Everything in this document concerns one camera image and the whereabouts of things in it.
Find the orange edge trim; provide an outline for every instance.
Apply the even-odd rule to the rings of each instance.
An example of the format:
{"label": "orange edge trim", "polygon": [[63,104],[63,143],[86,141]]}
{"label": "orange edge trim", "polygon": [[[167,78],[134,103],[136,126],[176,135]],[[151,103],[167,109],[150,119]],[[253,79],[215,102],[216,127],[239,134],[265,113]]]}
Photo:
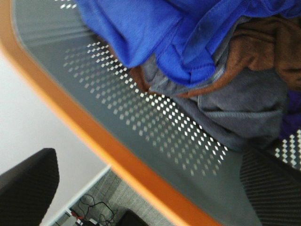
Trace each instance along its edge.
{"label": "orange edge trim", "polygon": [[11,0],[0,1],[0,49],[55,114],[139,194],[177,226],[220,226],[173,189],[72,100],[20,47]]}

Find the blue jacket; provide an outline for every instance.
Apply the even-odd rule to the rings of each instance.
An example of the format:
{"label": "blue jacket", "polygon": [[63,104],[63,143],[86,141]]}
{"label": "blue jacket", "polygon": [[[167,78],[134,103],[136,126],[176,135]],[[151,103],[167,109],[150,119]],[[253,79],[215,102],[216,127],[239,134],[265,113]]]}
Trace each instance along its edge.
{"label": "blue jacket", "polygon": [[301,0],[76,0],[85,23],[126,67],[155,53],[174,82],[193,87],[215,72],[212,54],[241,16],[301,15]]}

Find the white wall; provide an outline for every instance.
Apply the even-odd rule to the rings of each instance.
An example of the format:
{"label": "white wall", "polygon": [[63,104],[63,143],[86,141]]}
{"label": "white wall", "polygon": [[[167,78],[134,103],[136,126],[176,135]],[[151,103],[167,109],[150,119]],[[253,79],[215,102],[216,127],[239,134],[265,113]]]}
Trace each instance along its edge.
{"label": "white wall", "polygon": [[48,226],[107,169],[35,95],[0,52],[0,174],[44,147],[56,149],[60,183]]}

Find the pile of clothes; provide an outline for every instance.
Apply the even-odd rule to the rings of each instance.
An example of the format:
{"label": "pile of clothes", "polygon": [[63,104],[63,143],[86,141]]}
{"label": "pile of clothes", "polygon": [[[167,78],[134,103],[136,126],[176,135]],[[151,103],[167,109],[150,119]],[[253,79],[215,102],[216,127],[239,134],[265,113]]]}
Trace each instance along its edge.
{"label": "pile of clothes", "polygon": [[234,151],[301,128],[301,0],[76,0],[139,88]]}

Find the floor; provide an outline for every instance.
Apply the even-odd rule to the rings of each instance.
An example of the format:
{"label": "floor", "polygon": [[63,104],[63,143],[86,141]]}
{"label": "floor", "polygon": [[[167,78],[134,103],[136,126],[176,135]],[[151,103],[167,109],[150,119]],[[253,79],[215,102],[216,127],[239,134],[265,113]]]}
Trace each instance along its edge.
{"label": "floor", "polygon": [[[93,205],[94,202],[104,202],[114,215],[104,203],[89,208],[87,214],[88,205]],[[149,226],[173,226],[111,170],[81,197],[72,209],[80,216],[86,215],[86,219],[92,218],[103,226],[115,226],[127,209],[136,213]],[[66,217],[67,215],[62,216],[54,226],[61,225]]]}

